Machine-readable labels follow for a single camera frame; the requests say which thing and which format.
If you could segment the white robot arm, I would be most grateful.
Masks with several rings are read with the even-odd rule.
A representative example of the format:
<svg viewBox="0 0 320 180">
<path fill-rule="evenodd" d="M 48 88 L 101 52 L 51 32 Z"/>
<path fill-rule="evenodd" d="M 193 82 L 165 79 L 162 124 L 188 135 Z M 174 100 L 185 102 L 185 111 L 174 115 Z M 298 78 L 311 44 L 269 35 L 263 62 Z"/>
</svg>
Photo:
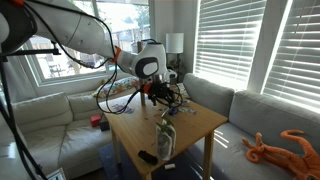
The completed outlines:
<svg viewBox="0 0 320 180">
<path fill-rule="evenodd" d="M 1 54 L 17 55 L 32 36 L 47 38 L 86 54 L 98 54 L 123 72 L 148 82 L 139 90 L 152 101 L 173 101 L 171 71 L 161 43 L 149 43 L 138 54 L 115 46 L 106 35 L 108 26 L 68 0 L 0 0 Z"/>
</svg>

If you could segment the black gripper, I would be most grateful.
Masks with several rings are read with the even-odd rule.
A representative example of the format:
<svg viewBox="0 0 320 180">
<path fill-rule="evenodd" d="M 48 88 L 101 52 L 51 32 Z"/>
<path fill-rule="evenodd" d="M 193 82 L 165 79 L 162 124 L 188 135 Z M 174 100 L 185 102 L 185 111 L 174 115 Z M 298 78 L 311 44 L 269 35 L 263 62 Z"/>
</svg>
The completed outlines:
<svg viewBox="0 0 320 180">
<path fill-rule="evenodd" d="M 174 102 L 174 91 L 170 90 L 166 83 L 148 83 L 146 94 L 153 104 L 164 99 L 168 104 Z"/>
</svg>

